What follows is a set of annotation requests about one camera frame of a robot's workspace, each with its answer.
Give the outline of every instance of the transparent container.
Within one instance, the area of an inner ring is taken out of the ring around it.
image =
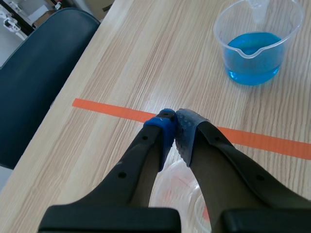
[[[201,189],[191,169],[183,160],[159,173],[149,206],[178,210],[182,233],[211,233]]]
[[[228,76],[246,85],[274,77],[303,18],[295,0],[240,0],[225,9],[214,34]]]

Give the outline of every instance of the wooden table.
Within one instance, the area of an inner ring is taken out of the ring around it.
[[[34,233],[48,206],[89,193],[142,127],[73,107],[75,98],[150,113],[190,108],[216,126],[311,143],[310,1],[300,1],[306,23],[280,73],[253,87],[226,76],[212,32],[232,2],[116,0],[4,187],[0,232]],[[236,147],[311,199],[310,160]],[[166,167],[178,159],[174,147]]]

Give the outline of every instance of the chair backrest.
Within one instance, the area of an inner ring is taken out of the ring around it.
[[[100,22],[66,8],[47,19],[0,69],[0,165],[13,169]]]

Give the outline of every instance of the blue liquid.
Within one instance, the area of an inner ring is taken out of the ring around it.
[[[228,45],[241,49],[246,55],[272,45],[281,39],[272,33],[246,33],[233,39]],[[257,85],[273,78],[283,61],[284,46],[262,51],[254,58],[246,59],[236,51],[225,50],[225,70],[234,81],[245,85]]]

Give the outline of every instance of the orange tape line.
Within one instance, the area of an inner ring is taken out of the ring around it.
[[[75,99],[72,106],[139,122],[145,122],[155,116],[153,113],[147,113],[130,108],[123,108],[115,105],[82,99]],[[300,159],[311,160],[311,144],[309,143],[297,142],[223,127],[218,127],[218,129],[226,136],[226,138],[228,138],[231,143],[285,154]]]

